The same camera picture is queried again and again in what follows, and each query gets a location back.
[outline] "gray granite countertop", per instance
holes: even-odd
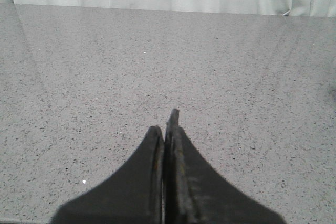
[[[47,223],[179,108],[245,194],[334,223],[336,19],[0,4],[0,51],[1,221]]]

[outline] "black plastic piece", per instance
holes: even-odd
[[[51,224],[160,224],[164,143],[158,126],[105,182],[61,206]]]
[[[213,170],[178,126],[178,118],[173,110],[165,140],[166,224],[285,224]]]

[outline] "black rubber part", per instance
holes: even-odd
[[[158,126],[105,182],[60,207],[51,224],[160,224],[164,143]]]
[[[165,224],[285,224],[247,197],[201,156],[174,110],[165,140]]]

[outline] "speckled stone surface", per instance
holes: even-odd
[[[0,220],[47,223],[179,108],[233,185],[334,223],[336,19],[0,4],[0,51]]]

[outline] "black object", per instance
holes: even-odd
[[[60,207],[51,224],[285,224],[215,172],[178,119],[174,109],[164,143],[160,128],[150,127],[117,172]]]

